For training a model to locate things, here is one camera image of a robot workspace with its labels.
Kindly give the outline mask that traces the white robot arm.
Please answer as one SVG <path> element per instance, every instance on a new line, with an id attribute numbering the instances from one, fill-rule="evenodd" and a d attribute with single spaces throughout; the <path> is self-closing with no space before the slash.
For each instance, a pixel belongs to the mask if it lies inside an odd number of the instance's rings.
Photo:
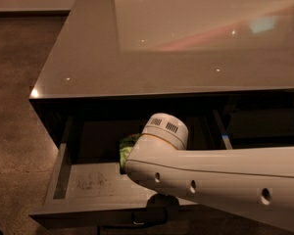
<path id="1" fill-rule="evenodd" d="M 181 120 L 152 115 L 125 173 L 160 194 L 294 232 L 294 147 L 189 151 L 187 139 Z"/>

